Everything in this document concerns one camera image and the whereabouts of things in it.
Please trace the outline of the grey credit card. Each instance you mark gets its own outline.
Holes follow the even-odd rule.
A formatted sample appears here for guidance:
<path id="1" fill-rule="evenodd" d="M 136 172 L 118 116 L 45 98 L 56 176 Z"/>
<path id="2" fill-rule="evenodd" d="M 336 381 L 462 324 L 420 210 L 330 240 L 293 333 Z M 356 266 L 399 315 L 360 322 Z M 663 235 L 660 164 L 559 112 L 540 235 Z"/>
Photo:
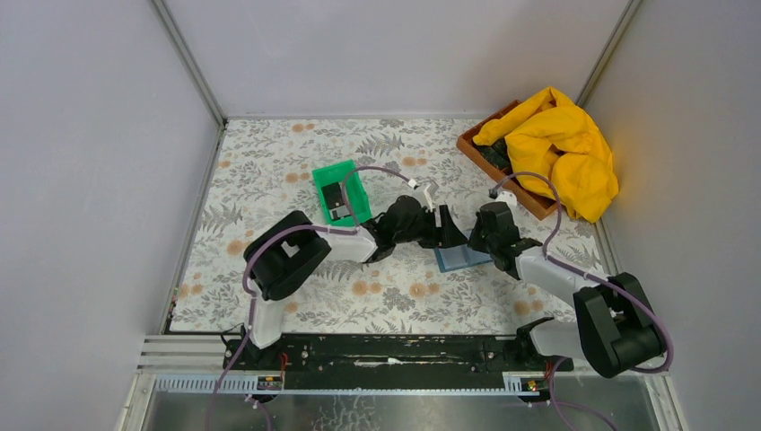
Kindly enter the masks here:
<path id="1" fill-rule="evenodd" d="M 332 221 L 341 220 L 343 218 L 349 217 L 350 213 L 346 206 L 340 206 L 340 207 L 334 207 L 329 210 L 330 219 Z"/>

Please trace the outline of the black credit card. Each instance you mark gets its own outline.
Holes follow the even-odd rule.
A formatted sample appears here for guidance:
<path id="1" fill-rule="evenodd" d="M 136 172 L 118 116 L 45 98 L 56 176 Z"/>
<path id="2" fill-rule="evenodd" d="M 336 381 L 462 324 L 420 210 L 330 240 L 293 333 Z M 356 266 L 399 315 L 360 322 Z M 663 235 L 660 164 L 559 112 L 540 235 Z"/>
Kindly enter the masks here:
<path id="1" fill-rule="evenodd" d="M 333 182 L 323 186 L 321 192 L 328 210 L 333 210 L 344 205 L 343 194 L 339 182 Z"/>

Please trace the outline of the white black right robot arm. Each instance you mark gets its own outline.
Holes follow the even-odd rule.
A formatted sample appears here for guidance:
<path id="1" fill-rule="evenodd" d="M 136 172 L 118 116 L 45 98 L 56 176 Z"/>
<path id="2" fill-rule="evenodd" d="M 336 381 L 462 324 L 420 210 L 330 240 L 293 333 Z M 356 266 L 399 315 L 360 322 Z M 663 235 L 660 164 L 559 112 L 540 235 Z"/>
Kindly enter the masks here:
<path id="1" fill-rule="evenodd" d="M 481 206 L 468 244 L 490 255 L 510 277 L 539 286 L 572 306 L 574 321 L 542 318 L 517 329 L 530 353 L 581 359 L 599 375 L 612 378 L 669 350 L 669 340 L 635 276 L 598 276 L 547 254 L 541 242 L 520 236 L 508 204 Z"/>

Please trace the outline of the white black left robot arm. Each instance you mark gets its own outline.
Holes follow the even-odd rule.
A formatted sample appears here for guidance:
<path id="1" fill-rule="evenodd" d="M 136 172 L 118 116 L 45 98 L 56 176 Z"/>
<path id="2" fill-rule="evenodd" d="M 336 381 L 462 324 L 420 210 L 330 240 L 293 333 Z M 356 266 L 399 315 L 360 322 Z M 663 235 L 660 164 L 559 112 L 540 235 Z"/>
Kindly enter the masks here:
<path id="1" fill-rule="evenodd" d="M 282 337 L 287 299 L 327 260 L 372 264 L 396 246 L 451 249 L 468 242 L 446 205 L 428 206 L 403 195 L 386 211 L 354 228 L 314 224 L 301 210 L 286 215 L 244 251 L 243 290 L 252 296 L 244 336 L 266 348 Z"/>

